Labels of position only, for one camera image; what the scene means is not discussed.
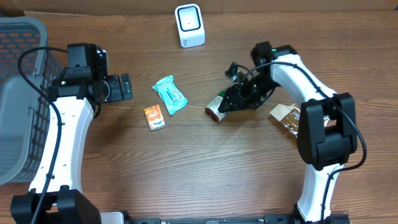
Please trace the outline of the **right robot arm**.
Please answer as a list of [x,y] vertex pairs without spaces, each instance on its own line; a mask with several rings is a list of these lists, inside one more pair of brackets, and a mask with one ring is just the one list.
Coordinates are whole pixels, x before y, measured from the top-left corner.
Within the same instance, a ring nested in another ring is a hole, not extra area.
[[261,42],[251,51],[254,68],[233,62],[225,72],[233,85],[225,91],[220,113],[256,110],[277,87],[300,108],[297,149],[306,163],[302,194],[291,214],[268,214],[264,223],[349,223],[333,214],[331,196],[340,172],[358,147],[354,99],[328,88],[304,65],[291,45]]

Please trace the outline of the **orange small packet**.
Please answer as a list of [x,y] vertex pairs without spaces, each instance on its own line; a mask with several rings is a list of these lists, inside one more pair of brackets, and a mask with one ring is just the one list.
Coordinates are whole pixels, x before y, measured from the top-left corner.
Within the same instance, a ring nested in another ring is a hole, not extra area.
[[165,120],[159,105],[150,106],[144,109],[144,114],[151,131],[165,127]]

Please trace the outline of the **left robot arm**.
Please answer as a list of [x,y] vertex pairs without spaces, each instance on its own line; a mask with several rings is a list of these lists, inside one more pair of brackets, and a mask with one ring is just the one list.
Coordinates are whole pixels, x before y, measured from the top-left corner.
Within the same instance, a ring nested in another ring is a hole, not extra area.
[[108,76],[107,53],[96,44],[70,44],[68,65],[44,93],[22,69],[26,55],[49,46],[26,50],[18,58],[21,77],[49,103],[47,139],[29,191],[15,195],[11,215],[16,223],[132,223],[126,211],[100,212],[82,193],[81,165],[90,123],[115,89]]

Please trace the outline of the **green-lidded jar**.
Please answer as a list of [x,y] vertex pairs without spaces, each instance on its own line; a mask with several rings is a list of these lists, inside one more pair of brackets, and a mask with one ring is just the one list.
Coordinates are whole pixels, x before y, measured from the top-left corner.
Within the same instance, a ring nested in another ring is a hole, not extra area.
[[225,116],[228,115],[228,112],[220,113],[218,108],[223,101],[225,91],[219,92],[215,98],[209,102],[205,107],[205,113],[215,122],[220,122]]

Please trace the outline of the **teal long snack packet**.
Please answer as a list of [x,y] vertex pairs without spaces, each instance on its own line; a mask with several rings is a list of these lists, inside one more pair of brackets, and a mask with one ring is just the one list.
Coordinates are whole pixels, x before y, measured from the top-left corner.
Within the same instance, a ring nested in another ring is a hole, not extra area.
[[164,102],[171,116],[188,104],[187,98],[175,86],[173,75],[162,78],[152,89],[159,94],[160,99]]

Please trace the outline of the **beige brown snack pouch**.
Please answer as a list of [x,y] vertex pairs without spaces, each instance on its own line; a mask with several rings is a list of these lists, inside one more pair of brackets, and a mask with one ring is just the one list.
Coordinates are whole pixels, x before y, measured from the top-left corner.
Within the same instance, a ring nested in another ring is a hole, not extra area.
[[270,115],[280,122],[295,137],[299,131],[300,108],[297,104],[278,104],[271,110]]

